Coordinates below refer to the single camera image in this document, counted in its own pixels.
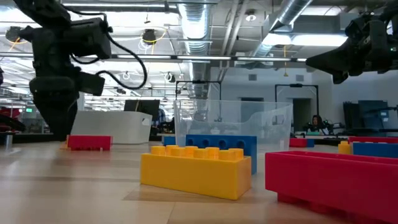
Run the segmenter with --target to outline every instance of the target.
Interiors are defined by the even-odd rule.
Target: ceiling duct
[[[186,39],[202,40],[209,34],[210,7],[207,4],[179,4],[181,14],[181,25]],[[185,42],[185,48],[189,55],[207,55],[209,51],[208,42]],[[191,80],[209,80],[210,66],[207,63],[190,63]],[[203,91],[203,85],[193,85],[196,98],[205,98],[207,93]]]
[[[269,32],[280,29],[283,26],[291,26],[311,2],[312,0],[283,0],[280,9],[267,16],[264,24],[264,33],[266,35],[264,40]],[[272,47],[273,45],[261,43],[251,56],[265,57]]]
[[[13,0],[1,0],[0,12],[9,9],[15,9]],[[62,1],[62,4],[77,11],[102,11],[102,12],[164,12],[179,14],[177,5],[169,4],[165,1],[164,4],[137,4],[133,2],[126,3],[111,3],[111,2],[73,2]]]

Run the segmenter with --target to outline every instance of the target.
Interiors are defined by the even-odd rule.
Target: desk
[[[139,184],[148,144],[116,145],[109,153],[59,150],[56,143],[16,145],[0,152],[2,223],[337,224],[335,217],[277,203],[264,189],[264,171],[238,201]],[[310,150],[336,152],[336,147]],[[259,164],[264,164],[264,156]]]

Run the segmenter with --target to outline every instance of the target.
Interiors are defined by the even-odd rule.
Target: ceiling pipe
[[[236,15],[236,11],[238,10],[238,5],[239,5],[239,0],[234,0],[234,3],[233,3],[232,8],[231,8],[231,14],[230,14],[231,17],[230,17],[230,19],[228,21],[228,25],[227,25],[227,28],[226,28],[225,37],[224,37],[224,41],[223,41],[223,46],[221,48],[221,55],[225,54],[226,46],[228,44],[229,37],[231,35],[232,26],[233,26],[233,24],[235,22],[235,18],[236,18],[235,15]],[[223,68],[223,62],[220,61],[220,72],[218,74],[217,80],[221,80],[221,76],[223,75],[224,69],[225,68]]]
[[[1,0],[0,12],[17,9],[13,0]],[[62,2],[64,6],[77,11],[101,12],[163,12],[180,14],[176,4],[136,4],[136,3],[105,3],[105,2]]]
[[[303,13],[305,8],[310,5],[312,0],[283,0],[281,4],[281,8],[277,13],[277,17],[275,18],[274,21],[269,21],[272,20],[271,17],[272,15],[268,15],[266,22],[270,22],[267,30],[266,30],[266,36],[264,37],[264,40],[266,39],[267,35],[269,32],[276,30],[278,28],[281,28],[283,26],[289,26],[294,23],[294,21]],[[267,54],[271,51],[273,45],[269,44],[259,44],[259,46],[252,52],[251,56],[252,57],[265,57]]]
[[[235,21],[236,11],[238,10],[238,4],[239,4],[239,0],[234,0],[234,3],[231,8],[231,14],[230,14],[231,17],[229,18],[229,22],[228,22],[228,25],[226,28],[225,37],[224,37],[224,41],[223,41],[223,46],[221,48],[221,55],[225,54],[226,45],[228,43],[229,36],[231,35],[231,31],[232,31],[232,25],[234,24],[234,21]]]
[[[210,6],[206,4],[179,4],[181,25],[185,39],[203,40],[209,36]],[[208,55],[208,42],[185,42],[185,49],[189,55]],[[190,63],[191,80],[210,79],[210,66],[207,63]],[[193,85],[196,98],[206,98],[203,86]]]
[[[312,0],[283,0],[280,4],[278,16],[270,27],[270,31],[293,24],[311,2]]]
[[[226,51],[226,55],[231,55],[232,49],[233,49],[235,41],[236,41],[236,37],[238,36],[239,29],[241,28],[243,17],[246,13],[246,9],[248,8],[248,3],[249,3],[249,0],[244,0],[242,3],[241,11],[239,13],[239,17],[238,17],[238,20],[237,20],[235,28],[234,28],[234,32],[231,37],[231,42],[229,43],[228,50]],[[229,62],[227,62],[225,68],[220,69],[220,73],[218,75],[219,81],[222,82],[224,80],[224,77],[225,77],[228,69],[229,69]]]
[[[248,3],[249,3],[249,0],[243,0],[241,11],[239,13],[239,17],[238,17],[238,20],[237,20],[235,28],[234,28],[234,32],[231,37],[231,43],[229,43],[226,55],[231,55],[232,48],[234,47],[236,37],[238,36],[239,29],[241,28],[243,17],[246,13],[246,9],[248,8]]]

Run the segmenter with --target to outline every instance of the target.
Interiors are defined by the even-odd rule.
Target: computer monitor
[[[124,111],[138,111],[149,114],[152,115],[152,120],[156,121],[159,115],[159,105],[160,100],[126,100]]]

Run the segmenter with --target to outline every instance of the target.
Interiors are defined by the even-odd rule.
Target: blue lego brick
[[[398,144],[354,142],[353,154],[398,158]]]
[[[315,140],[307,139],[307,147],[315,147]]]
[[[257,173],[257,137],[256,136],[224,136],[188,134],[185,138],[186,146],[199,148],[219,147],[223,149],[240,148],[245,156],[251,156],[251,174]]]
[[[162,143],[164,146],[175,145],[175,136],[163,136]]]

